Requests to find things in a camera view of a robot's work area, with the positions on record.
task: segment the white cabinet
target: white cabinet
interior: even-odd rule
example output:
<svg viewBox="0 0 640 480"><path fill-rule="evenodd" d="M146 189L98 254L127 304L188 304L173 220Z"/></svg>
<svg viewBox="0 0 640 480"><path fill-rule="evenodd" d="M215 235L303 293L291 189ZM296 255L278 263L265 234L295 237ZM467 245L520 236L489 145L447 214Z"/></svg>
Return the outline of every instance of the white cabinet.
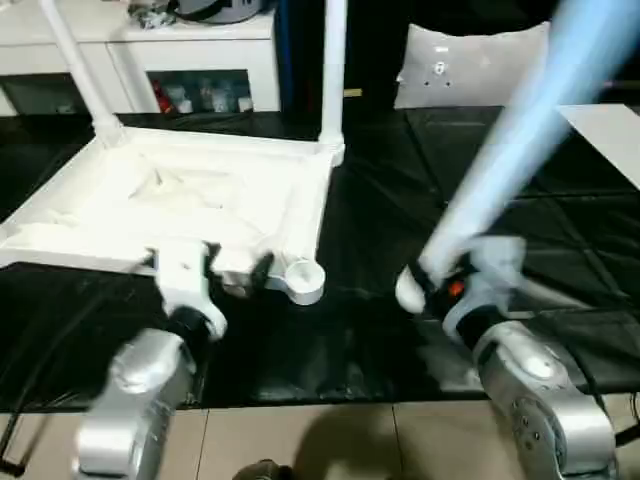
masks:
<svg viewBox="0 0 640 480"><path fill-rule="evenodd" d="M160 112L159 98L171 101L176 92L194 111L280 109L273 10L233 25L180 23L146 31L129 20L123 2L58 2L115 112ZM16 91L32 96L33 104L50 104L62 90L75 98L70 77L29 78L66 72L37 0L0 12L0 115L33 113ZM231 100L221 103L220 92Z"/></svg>

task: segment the shelf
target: shelf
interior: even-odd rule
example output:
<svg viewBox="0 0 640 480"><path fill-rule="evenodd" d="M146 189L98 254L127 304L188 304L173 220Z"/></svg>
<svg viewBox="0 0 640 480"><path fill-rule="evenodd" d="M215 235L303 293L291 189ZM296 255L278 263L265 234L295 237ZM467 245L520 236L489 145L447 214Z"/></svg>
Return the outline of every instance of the shelf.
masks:
<svg viewBox="0 0 640 480"><path fill-rule="evenodd" d="M273 36L273 9L245 22L229 25L178 23L156 30L142 30L129 19L123 2L59 0L59 3L80 43L260 40ZM53 36L37 0L21 0L0 12L0 47L51 43L54 43Z"/></svg>

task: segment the white pillow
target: white pillow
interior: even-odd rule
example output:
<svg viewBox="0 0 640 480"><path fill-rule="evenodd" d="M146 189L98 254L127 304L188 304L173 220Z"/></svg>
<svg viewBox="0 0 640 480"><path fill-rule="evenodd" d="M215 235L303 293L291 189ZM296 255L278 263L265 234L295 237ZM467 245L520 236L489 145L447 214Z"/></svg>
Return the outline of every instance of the white pillow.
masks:
<svg viewBox="0 0 640 480"><path fill-rule="evenodd" d="M409 26L396 108L505 105L547 54L549 22L520 32L455 37Z"/></svg>

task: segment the black tablecloth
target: black tablecloth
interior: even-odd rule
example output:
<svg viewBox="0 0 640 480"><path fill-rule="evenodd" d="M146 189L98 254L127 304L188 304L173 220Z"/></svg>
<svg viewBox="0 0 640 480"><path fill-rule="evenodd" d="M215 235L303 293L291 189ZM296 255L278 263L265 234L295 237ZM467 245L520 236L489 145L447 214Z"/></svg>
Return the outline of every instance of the black tablecloth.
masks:
<svg viewBox="0 0 640 480"><path fill-rule="evenodd" d="M439 108L363 116L347 112L344 164L335 169L318 261L320 302L298 307L278 292L251 301L216 291L229 320L189 406L481 398L465 352L436 320L393 298L395 278L438 222L499 110ZM125 123L313 139L317 122L279 114L139 115ZM5 219L91 138L81 117L0 119L0 218ZM527 325L565 355L570 342L603 392L640 388L640 198L578 135L570 137L493 230L528 240L525 272L588 303L587 311L519 296ZM150 278L41 265L0 271L0 408L15 401L48 342L100 292L111 292L57 352L32 410L85 407L111 356L145 326L165 325Z"/></svg>

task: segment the white clamp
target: white clamp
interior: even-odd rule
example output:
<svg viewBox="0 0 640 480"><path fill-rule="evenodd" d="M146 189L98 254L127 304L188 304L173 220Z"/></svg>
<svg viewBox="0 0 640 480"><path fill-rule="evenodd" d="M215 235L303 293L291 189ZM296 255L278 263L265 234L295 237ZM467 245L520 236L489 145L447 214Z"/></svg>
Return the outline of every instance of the white clamp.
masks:
<svg viewBox="0 0 640 480"><path fill-rule="evenodd" d="M209 281L205 276L208 247L197 240L163 244L156 256L156 285L167 315L185 306L201 312L213 340L222 338L227 319L211 301Z"/></svg>

